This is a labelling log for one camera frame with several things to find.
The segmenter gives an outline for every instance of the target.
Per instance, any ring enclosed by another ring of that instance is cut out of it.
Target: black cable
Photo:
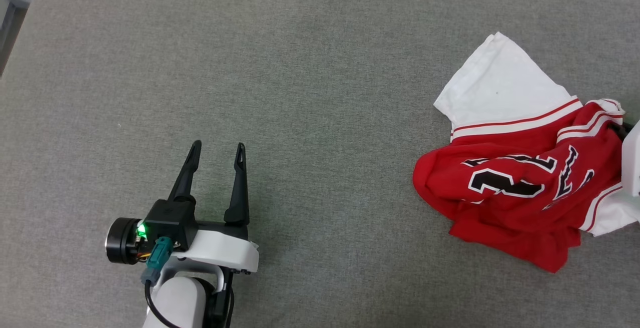
[[[162,314],[160,314],[153,300],[151,300],[151,280],[147,280],[146,282],[144,282],[144,298],[146,299],[146,304],[149,306],[149,309],[151,309],[151,312],[153,312],[154,316],[158,318],[158,320],[162,322],[162,324],[168,326],[169,328],[180,328],[180,326],[173,324],[172,322],[168,321]],[[231,296],[231,307],[233,307],[233,295]]]
[[[226,328],[231,326],[231,314],[234,313],[234,290],[229,287],[229,294],[231,294],[231,302],[229,303],[229,312],[226,314]]]

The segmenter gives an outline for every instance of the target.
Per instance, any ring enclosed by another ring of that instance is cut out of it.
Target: jersey number
[[[474,171],[469,182],[469,189],[478,193],[484,193],[485,189],[489,189],[496,194],[533,198],[545,190],[545,185],[531,184],[525,180],[514,184],[514,177],[509,174],[492,169],[482,169]]]
[[[569,145],[569,156],[564,162],[565,168],[562,169],[562,172],[560,173],[560,178],[558,180],[558,191],[555,193],[556,196],[555,198],[553,198],[553,200],[558,200],[558,198],[562,198],[563,196],[571,193],[571,190],[573,189],[574,185],[573,183],[569,183],[569,176],[571,175],[571,167],[576,162],[576,159],[578,159],[578,150],[576,150],[576,148],[574,148],[573,146]],[[587,177],[585,177],[585,182],[590,179],[591,178],[589,177],[589,173],[587,173]]]

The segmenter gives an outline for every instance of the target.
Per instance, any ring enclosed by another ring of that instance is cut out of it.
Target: clothing pile
[[[418,160],[413,184],[453,236],[556,272],[580,230],[640,219],[620,183],[620,103],[582,104],[506,36],[489,36],[434,105],[451,143]]]

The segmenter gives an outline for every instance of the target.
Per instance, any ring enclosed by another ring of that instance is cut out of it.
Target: white trim
[[[598,196],[596,196],[591,201],[591,204],[589,205],[589,210],[587,211],[587,214],[584,217],[584,222],[580,226],[580,230],[588,231],[591,224],[594,224],[595,226],[594,214],[596,213],[596,209],[598,207],[599,202],[601,201],[601,199],[604,199],[605,196],[613,193],[614,191],[618,191],[621,187],[622,187],[622,183],[617,183],[611,187],[608,187],[607,189],[604,189],[603,191],[601,191],[600,194],[598,194]]]
[[[493,123],[487,123],[486,125],[483,125],[483,126],[469,127],[469,128],[457,127],[453,131],[453,134],[451,135],[451,140],[455,138],[460,138],[462,136],[502,134],[502,133],[519,132],[522,130],[543,127],[544,125],[551,124],[554,121],[557,121],[560,118],[566,115],[569,115],[570,113],[573,113],[574,111],[580,109],[581,107],[583,107],[583,104],[578,100],[576,100],[575,102],[573,102],[573,104],[567,105],[566,107],[556,111],[555,113],[543,116],[542,118],[539,118],[539,119],[521,121],[521,122],[514,121],[512,123],[510,123],[509,121],[493,122]]]
[[[595,125],[593,127],[589,128],[588,131],[586,131],[586,132],[566,131],[566,132],[558,135],[558,139],[557,139],[556,143],[559,143],[560,141],[562,141],[564,139],[568,139],[568,138],[580,138],[580,137],[587,137],[587,136],[596,136],[596,135],[598,135],[598,132],[601,130],[602,125],[604,125],[604,123],[606,123],[608,121],[613,121],[614,123],[616,123],[618,125],[622,124],[622,118],[614,118],[613,116],[610,116],[605,112],[599,112],[595,116],[598,116],[598,120],[596,121],[596,123],[595,123]],[[583,128],[583,126],[582,127],[572,127],[572,130],[577,130],[577,129],[586,129],[586,128]]]
[[[624,114],[625,111],[622,109],[622,105],[620,105],[620,102],[618,102],[618,100],[613,100],[613,99],[599,99],[599,100],[589,100],[587,102],[587,104],[589,103],[595,103],[598,104],[602,109],[604,110],[608,110],[607,108],[605,108],[603,105],[603,102],[605,103],[609,103],[615,106],[615,109],[613,111],[620,111],[620,113]]]
[[[596,120],[598,120],[599,117],[603,116],[603,115],[608,115],[608,116],[612,116],[612,115],[624,115],[624,111],[598,111],[597,113],[595,113],[592,118],[589,120],[589,123],[586,123],[585,125],[573,125],[571,127],[566,127],[566,128],[562,128],[560,130],[558,130],[558,136],[560,136],[560,134],[563,134],[567,131],[570,130],[583,130],[583,129],[590,129],[594,123],[596,122]]]

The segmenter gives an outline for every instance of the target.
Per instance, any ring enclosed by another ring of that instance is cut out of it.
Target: green led light
[[[145,227],[144,223],[140,223],[140,225],[137,226],[135,233],[139,237],[143,237],[144,239],[147,238],[147,228]]]

